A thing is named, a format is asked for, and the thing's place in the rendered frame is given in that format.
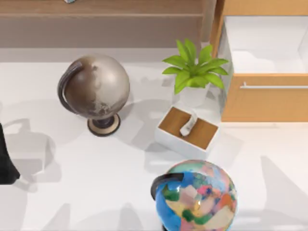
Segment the white tissue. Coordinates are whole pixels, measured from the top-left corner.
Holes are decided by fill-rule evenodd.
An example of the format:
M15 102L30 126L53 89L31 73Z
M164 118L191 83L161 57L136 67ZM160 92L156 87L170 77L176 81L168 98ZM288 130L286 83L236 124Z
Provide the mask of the white tissue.
M180 134L183 137L186 137L190 134L191 130L193 129L194 125L198 120L198 116L195 112L192 112L189 120L184 124L180 129Z

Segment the white tissue box wooden lid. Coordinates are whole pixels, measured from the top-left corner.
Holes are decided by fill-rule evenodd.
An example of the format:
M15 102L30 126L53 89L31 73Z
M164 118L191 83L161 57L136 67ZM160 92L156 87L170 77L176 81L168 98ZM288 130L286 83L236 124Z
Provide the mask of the white tissue box wooden lid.
M219 135L219 127L200 117L190 134L181 136L180 129L189 120L192 112L170 107L158 123L154 137L157 143L188 159L206 159Z

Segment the green plant in white pot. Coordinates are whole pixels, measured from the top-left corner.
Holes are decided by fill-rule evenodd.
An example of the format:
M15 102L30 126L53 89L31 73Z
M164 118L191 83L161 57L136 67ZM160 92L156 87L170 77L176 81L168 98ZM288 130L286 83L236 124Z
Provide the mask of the green plant in white pot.
M162 60L169 64L162 74L174 76L174 94L182 103L198 107L204 103L210 86L224 88L221 76L228 75L223 65L229 60L212 57L211 44L199 52L189 39L177 40L176 45L179 53Z

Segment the silver and brown globe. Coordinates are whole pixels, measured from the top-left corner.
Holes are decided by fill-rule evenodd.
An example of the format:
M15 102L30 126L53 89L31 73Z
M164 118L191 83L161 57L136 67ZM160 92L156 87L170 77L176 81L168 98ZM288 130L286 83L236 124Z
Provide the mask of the silver and brown globe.
M129 76L123 65L104 54L74 60L57 86L61 105L86 118L89 131L98 137L109 136L119 129L118 112L125 106L129 94Z

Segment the colourful blue globe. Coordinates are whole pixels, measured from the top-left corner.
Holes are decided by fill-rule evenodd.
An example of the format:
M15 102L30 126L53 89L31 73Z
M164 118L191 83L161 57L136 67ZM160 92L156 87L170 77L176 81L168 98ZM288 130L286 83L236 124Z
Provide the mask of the colourful blue globe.
M230 231L237 191L227 172L205 160L185 160L156 177L151 197L163 231Z

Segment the pale wooden drawer front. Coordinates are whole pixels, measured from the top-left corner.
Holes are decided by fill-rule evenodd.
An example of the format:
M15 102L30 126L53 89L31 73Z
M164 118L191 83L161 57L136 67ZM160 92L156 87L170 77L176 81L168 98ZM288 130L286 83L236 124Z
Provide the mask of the pale wooden drawer front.
M247 85L308 85L308 74L234 74L223 122L308 122L308 90L239 89Z

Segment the wooden cabinet with open drawer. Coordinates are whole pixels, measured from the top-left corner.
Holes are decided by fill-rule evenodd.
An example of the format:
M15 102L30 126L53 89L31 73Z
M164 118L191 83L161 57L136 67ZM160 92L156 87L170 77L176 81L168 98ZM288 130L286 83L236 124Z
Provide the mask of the wooden cabinet with open drawer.
M223 113L234 74L308 74L308 0L216 0L210 42L229 60Z

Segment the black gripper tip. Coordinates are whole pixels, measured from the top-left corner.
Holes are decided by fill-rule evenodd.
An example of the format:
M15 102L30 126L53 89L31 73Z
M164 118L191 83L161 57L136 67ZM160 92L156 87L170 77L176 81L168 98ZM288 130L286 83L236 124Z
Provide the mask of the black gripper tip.
M0 123L0 185L11 185L20 178L20 173L10 159L2 124Z

